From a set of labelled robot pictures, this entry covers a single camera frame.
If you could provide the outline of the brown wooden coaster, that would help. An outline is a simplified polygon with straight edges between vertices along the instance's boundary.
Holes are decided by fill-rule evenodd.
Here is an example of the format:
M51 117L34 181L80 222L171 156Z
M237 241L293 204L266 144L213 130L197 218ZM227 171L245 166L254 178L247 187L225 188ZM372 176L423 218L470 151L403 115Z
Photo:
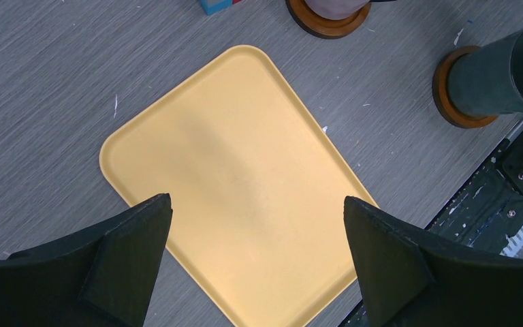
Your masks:
M480 46L463 46L446 54L438 63L432 78L432 96L441 116L451 125L462 129L485 127L494 122L498 115L469 116L457 109L449 97L447 80L456 61L461 57L476 52Z
M307 33L323 39L339 39L354 32L366 20L371 3L367 2L356 12L341 20L330 20L316 14L305 1L286 2L294 21Z

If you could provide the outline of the mauve mug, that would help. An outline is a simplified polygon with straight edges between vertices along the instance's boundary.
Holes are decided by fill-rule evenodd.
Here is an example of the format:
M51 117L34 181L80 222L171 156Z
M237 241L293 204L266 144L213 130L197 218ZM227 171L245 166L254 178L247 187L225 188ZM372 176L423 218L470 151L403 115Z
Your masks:
M387 0L305 0L304 2L312 12L322 18L344 20L354 17L369 3L383 3Z

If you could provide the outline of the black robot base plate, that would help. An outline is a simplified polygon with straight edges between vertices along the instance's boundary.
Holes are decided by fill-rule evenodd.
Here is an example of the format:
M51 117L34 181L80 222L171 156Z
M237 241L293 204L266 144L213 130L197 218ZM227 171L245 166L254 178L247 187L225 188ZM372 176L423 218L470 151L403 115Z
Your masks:
M523 259L523 123L422 229L470 248ZM371 326L362 300L343 325Z

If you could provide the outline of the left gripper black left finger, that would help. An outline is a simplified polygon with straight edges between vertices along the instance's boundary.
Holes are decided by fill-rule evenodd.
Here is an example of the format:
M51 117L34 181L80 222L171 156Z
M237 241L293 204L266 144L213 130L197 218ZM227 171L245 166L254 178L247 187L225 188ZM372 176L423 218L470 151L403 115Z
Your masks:
M0 260L0 326L142 326L171 222L160 193Z

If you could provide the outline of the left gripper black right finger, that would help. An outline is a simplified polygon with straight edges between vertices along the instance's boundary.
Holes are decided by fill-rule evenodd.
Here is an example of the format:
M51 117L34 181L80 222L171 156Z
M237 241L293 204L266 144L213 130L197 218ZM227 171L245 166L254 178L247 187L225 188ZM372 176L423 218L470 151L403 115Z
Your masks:
M523 326L523 259L450 241L359 198L343 221L371 326Z

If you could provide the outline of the dark green mug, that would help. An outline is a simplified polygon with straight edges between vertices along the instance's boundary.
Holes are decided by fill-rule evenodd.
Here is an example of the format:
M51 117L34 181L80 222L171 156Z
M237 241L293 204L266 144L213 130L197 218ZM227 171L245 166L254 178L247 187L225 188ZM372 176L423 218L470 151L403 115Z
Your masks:
M523 112L523 29L456 59L447 94L467 116Z

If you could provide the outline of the yellow tray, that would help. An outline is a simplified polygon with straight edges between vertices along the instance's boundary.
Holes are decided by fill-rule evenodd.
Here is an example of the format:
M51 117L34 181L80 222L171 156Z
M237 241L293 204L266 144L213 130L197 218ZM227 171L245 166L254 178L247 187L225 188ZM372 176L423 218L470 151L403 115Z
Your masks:
M355 281L343 203L373 198L259 48L118 128L99 166L130 206L170 195L168 251L236 326L305 326Z

